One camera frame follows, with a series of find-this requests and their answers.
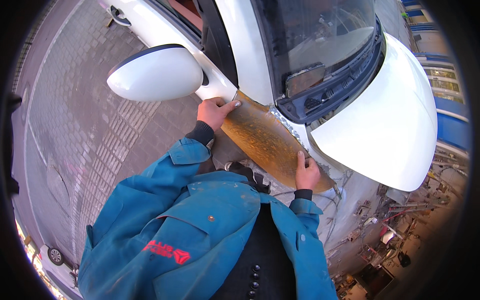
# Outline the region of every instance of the car wheel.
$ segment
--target car wheel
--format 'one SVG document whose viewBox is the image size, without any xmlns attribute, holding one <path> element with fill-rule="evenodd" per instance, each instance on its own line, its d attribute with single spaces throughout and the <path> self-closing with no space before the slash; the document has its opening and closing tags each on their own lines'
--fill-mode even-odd
<svg viewBox="0 0 480 300">
<path fill-rule="evenodd" d="M 63 263 L 63 254 L 57 248 L 48 249 L 48 258 L 56 265 Z"/>
</svg>

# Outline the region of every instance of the windshield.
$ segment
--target windshield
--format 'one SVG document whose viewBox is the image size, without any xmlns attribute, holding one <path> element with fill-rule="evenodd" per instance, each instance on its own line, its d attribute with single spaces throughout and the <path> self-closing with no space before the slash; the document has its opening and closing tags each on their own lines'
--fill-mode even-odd
<svg viewBox="0 0 480 300">
<path fill-rule="evenodd" d="M 325 72 L 317 72 L 321 78 L 313 85 L 328 78 L 353 59 L 374 32 L 373 0 L 254 2 L 278 96 L 292 74 L 324 65 Z"/>
</svg>

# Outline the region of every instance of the blue work jacket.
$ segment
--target blue work jacket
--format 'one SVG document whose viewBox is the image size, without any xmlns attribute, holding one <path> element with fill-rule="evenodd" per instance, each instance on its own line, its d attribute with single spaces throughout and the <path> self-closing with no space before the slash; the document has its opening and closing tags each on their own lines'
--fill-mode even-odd
<svg viewBox="0 0 480 300">
<path fill-rule="evenodd" d="M 297 298 L 337 299 L 316 233 L 322 211 L 259 193 L 245 176 L 197 175 L 210 151 L 183 138 L 141 175 L 120 182 L 87 226 L 78 285 L 85 299 L 209 299 L 233 269 L 269 203 Z"/>
</svg>

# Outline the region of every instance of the cobblestone pavement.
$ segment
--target cobblestone pavement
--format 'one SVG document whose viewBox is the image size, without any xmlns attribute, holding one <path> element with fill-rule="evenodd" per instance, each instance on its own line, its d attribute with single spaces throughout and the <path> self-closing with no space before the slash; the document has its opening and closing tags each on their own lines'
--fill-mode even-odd
<svg viewBox="0 0 480 300">
<path fill-rule="evenodd" d="M 115 185 L 141 172 L 189 132 L 201 100 L 133 102 L 107 86 L 108 71 L 145 49 L 129 31 L 106 27 L 109 15 L 85 0 L 51 45 L 29 101 L 27 185 L 43 240 L 78 263 L 85 226 Z M 246 155 L 222 132 L 217 166 Z"/>
</svg>

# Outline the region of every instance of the black cuff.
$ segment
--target black cuff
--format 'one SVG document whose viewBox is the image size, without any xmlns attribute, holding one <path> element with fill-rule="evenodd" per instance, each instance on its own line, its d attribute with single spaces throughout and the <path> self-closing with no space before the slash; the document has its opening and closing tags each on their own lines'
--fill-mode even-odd
<svg viewBox="0 0 480 300">
<path fill-rule="evenodd" d="M 307 200 L 312 200 L 312 195 L 313 195 L 313 191 L 312 190 L 309 190 L 309 189 L 301 189 L 301 190 L 296 190 L 294 192 L 295 194 L 295 199 L 297 198 L 303 198 L 303 199 L 307 199 Z"/>
<path fill-rule="evenodd" d="M 186 138 L 194 139 L 207 146 L 208 142 L 214 137 L 212 127 L 203 121 L 197 121 L 195 128 L 185 135 Z"/>
</svg>

